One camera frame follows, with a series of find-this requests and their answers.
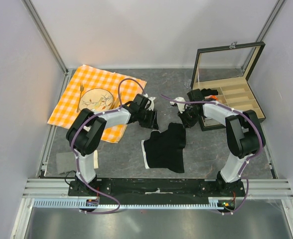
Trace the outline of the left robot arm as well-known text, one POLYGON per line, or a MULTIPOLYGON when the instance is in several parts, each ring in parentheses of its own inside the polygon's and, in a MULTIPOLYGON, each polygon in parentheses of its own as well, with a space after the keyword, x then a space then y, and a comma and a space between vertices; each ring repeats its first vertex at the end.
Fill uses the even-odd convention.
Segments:
POLYGON ((105 129, 138 122, 141 127, 158 130, 155 97, 137 94, 133 101, 118 108, 93 112, 83 109, 66 134, 71 150, 75 154, 76 176, 81 181, 79 190, 86 196, 96 192, 96 172, 93 153, 98 148, 105 129))

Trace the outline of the black white trimmed underwear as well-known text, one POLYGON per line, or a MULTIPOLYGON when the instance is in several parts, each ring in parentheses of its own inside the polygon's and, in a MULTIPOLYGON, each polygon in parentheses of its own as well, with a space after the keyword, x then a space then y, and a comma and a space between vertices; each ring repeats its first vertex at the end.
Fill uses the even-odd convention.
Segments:
POLYGON ((186 130, 180 123, 171 122, 163 132, 152 131, 149 139, 141 141, 145 168, 166 168, 175 173, 184 173, 185 146, 186 130))

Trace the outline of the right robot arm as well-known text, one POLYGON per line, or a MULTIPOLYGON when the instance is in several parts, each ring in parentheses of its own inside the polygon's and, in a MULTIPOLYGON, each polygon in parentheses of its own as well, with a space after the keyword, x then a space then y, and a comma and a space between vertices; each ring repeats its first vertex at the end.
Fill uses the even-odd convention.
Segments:
POLYGON ((220 180, 215 183, 215 190, 219 195, 227 196, 233 191, 232 183, 240 180, 251 158, 265 146, 264 133, 254 110, 230 108, 212 97, 203 97, 199 89, 189 95, 194 93, 198 94, 195 101, 187 102, 183 97, 177 97, 171 104, 177 105, 178 116, 186 128, 193 127, 200 118, 213 119, 225 127, 230 154, 218 173, 220 180))

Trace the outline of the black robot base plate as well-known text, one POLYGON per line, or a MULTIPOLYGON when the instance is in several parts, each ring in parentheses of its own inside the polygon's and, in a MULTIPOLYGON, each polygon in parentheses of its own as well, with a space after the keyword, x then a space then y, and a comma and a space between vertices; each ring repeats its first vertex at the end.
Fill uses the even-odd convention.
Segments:
POLYGON ((241 180, 224 183, 220 179, 151 179, 151 178, 97 178, 88 188, 79 179, 69 183, 68 196, 95 197, 105 203, 116 203, 102 196, 105 193, 127 203, 206 203, 209 197, 243 197, 241 180))

